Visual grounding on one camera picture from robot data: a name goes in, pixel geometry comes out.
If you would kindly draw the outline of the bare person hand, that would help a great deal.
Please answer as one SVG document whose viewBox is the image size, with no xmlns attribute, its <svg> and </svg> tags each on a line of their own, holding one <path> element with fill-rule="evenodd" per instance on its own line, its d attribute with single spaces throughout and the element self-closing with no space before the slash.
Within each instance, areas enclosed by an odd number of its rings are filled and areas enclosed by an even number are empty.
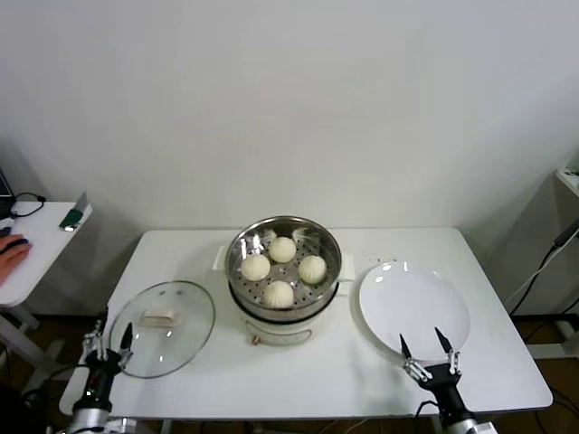
<svg viewBox="0 0 579 434">
<path fill-rule="evenodd" d="M 1 239 L 0 283 L 4 282 L 27 259 L 32 245 L 22 234 L 13 234 Z"/>
</svg>

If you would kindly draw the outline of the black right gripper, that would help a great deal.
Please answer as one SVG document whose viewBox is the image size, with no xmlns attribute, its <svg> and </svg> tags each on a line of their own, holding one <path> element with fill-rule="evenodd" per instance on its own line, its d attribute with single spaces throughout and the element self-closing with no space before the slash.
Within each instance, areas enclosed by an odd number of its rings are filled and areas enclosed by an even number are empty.
<svg viewBox="0 0 579 434">
<path fill-rule="evenodd" d="M 403 335 L 399 334 L 403 369 L 414 381 L 422 382 L 422 387 L 433 394 L 441 416 L 459 416 L 466 412 L 466 406 L 457 389 L 460 380 L 460 353 L 454 350 L 450 340 L 438 327 L 434 330 L 447 355 L 448 364 L 435 364 L 424 368 L 413 358 Z"/>
</svg>

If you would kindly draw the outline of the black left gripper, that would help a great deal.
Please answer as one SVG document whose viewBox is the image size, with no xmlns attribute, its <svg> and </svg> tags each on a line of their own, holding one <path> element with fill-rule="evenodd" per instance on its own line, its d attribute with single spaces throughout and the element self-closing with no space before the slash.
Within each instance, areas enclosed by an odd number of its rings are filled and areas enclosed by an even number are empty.
<svg viewBox="0 0 579 434">
<path fill-rule="evenodd" d="M 106 351 L 103 334 L 109 315 L 104 307 L 97 315 L 93 329 L 82 341 L 82 357 L 89 366 L 85 384 L 85 398 L 90 405 L 110 405 L 109 400 L 115 377 L 126 367 L 132 357 L 133 325 L 129 322 L 120 341 L 119 353 Z"/>
</svg>

